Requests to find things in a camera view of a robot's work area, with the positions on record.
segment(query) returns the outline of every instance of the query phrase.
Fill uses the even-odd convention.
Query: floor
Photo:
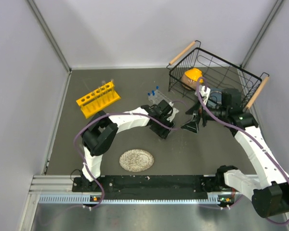
[[[77,70],[72,72],[63,106],[48,175],[69,175],[82,168],[82,160],[73,148],[75,135],[88,123],[76,99],[101,86],[101,82],[114,79],[121,99],[105,109],[107,113],[133,110],[151,104],[147,93],[159,86],[159,90],[171,100],[184,100],[189,106],[193,101],[175,90],[168,92],[169,74],[166,68]],[[177,103],[180,110],[174,122],[177,126],[190,116],[186,108]],[[130,149],[144,149],[154,157],[153,166],[138,175],[191,175],[215,174],[221,165],[234,165],[245,174],[254,174],[254,169],[241,146],[230,131],[216,122],[200,128],[199,134],[179,130],[160,139],[149,128],[134,128],[118,134],[109,151],[103,156],[102,175],[130,175],[119,165],[119,157]]]
[[[92,212],[82,207],[66,210],[70,206],[38,205],[31,231],[289,230],[288,226],[276,226],[259,217],[247,198],[223,211],[198,205],[103,205]],[[284,215],[273,220],[282,222]]]

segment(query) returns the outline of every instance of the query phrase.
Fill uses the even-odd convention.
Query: test tube rack
[[[119,99],[121,97],[115,91],[114,82],[110,81],[79,98],[76,103],[87,119]]]

